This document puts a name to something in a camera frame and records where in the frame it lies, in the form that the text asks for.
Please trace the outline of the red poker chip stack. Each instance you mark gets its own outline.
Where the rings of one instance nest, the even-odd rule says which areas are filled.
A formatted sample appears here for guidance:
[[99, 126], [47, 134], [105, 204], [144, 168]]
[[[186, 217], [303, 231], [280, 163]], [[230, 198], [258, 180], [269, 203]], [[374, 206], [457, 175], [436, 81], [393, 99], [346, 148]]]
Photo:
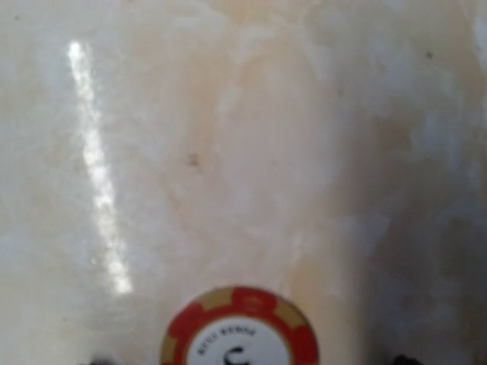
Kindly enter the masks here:
[[187, 303], [161, 342], [161, 364], [318, 364], [317, 338], [291, 301], [258, 287], [219, 287]]

